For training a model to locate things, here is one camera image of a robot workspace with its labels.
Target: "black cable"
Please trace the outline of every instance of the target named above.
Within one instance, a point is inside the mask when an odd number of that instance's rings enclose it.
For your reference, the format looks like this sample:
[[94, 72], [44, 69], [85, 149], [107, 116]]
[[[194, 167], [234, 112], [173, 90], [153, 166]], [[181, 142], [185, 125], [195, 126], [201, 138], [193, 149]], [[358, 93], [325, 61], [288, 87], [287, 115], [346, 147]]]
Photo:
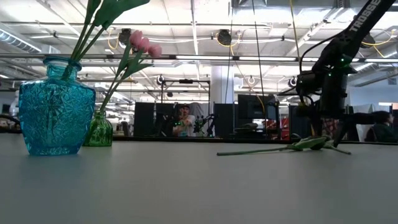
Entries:
[[256, 41], [257, 41], [257, 54], [259, 58], [259, 68], [260, 68], [260, 82], [261, 82], [261, 93], [262, 93], [262, 99], [264, 101], [264, 86], [262, 84], [262, 71], [261, 71], [261, 60], [260, 60], [260, 46], [259, 46], [259, 34], [257, 32], [257, 22], [256, 22], [256, 10], [254, 9], [254, 0], [251, 0], [252, 7], [253, 7], [253, 16], [254, 16], [254, 29], [256, 30]]
[[[234, 1], [231, 1], [232, 2], [232, 10], [231, 10], [231, 27], [229, 28], [229, 31], [231, 32], [231, 44], [232, 44], [232, 24], [233, 24], [233, 16], [234, 16]], [[229, 66], [230, 66], [230, 64], [231, 64], [231, 44], [229, 44], [229, 53], [228, 53], [228, 70], [227, 70], [227, 77], [226, 77], [226, 89], [225, 89], [225, 100], [224, 100], [224, 103], [226, 103], [226, 96], [228, 95], [228, 80], [229, 80]], [[221, 79], [221, 88], [220, 89], [223, 89], [223, 83], [222, 83], [222, 80], [223, 79]]]
[[327, 38], [327, 39], [325, 39], [325, 40], [323, 40], [323, 41], [321, 41], [321, 42], [315, 44], [314, 46], [310, 47], [309, 49], [307, 49], [307, 50], [304, 52], [304, 54], [303, 54], [303, 55], [301, 56], [301, 58], [300, 58], [300, 62], [298, 63], [298, 64], [299, 64], [299, 68], [300, 68], [300, 74], [303, 72], [303, 70], [302, 70], [302, 64], [303, 64], [303, 58], [304, 58], [304, 56], [305, 56], [310, 50], [314, 49], [315, 47], [318, 47], [319, 45], [325, 43], [325, 42], [328, 41], [328, 40], [331, 40], [331, 39], [337, 37], [339, 34], [340, 34], [340, 33], [337, 33], [336, 35], [333, 35], [333, 36], [331, 36], [331, 37], [329, 37], [329, 38]]

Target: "pink flower bud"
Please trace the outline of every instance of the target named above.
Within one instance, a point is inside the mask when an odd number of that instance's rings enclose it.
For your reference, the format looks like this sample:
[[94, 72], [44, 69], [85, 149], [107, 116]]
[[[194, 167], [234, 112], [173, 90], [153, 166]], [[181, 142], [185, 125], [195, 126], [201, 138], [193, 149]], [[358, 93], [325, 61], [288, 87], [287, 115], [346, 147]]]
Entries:
[[148, 52], [148, 48], [149, 48], [149, 39], [145, 37], [141, 40], [141, 43], [139, 43], [139, 45], [137, 46], [137, 49], [143, 50], [144, 53], [146, 53], [146, 52]]
[[152, 58], [157, 58], [162, 55], [162, 47], [159, 44], [151, 45], [148, 49], [148, 54]]
[[142, 31], [136, 30], [130, 35], [131, 45], [137, 47], [141, 43]]

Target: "man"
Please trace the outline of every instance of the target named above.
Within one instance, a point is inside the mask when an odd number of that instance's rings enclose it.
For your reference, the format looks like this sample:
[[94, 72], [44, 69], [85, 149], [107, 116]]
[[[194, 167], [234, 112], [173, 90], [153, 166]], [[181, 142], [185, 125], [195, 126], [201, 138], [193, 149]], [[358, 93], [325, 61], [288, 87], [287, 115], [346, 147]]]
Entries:
[[372, 113], [376, 124], [373, 126], [377, 142], [398, 142], [398, 138], [390, 125], [394, 121], [392, 114], [387, 111], [376, 111]]
[[193, 124], [195, 123], [195, 116], [189, 115], [190, 107], [188, 105], [181, 105], [179, 122], [176, 127], [173, 127], [173, 135], [178, 137], [194, 137]]

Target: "table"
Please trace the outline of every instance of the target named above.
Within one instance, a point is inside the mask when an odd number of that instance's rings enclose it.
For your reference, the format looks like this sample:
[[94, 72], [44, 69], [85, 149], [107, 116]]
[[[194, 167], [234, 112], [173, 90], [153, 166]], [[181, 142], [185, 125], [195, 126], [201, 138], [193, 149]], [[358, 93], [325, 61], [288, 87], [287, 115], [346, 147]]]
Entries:
[[395, 146], [216, 157], [279, 146], [114, 142], [32, 157], [21, 135], [0, 143], [0, 223], [398, 222]]

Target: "blue glass vase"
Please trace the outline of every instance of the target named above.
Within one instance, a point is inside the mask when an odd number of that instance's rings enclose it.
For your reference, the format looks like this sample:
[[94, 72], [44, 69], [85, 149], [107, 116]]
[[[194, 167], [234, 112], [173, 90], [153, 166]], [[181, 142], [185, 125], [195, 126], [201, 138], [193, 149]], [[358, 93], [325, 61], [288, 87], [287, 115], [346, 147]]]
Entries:
[[56, 56], [43, 63], [47, 77], [19, 87], [19, 120], [27, 150], [36, 156], [76, 154], [90, 128], [95, 91], [76, 81], [79, 63]]

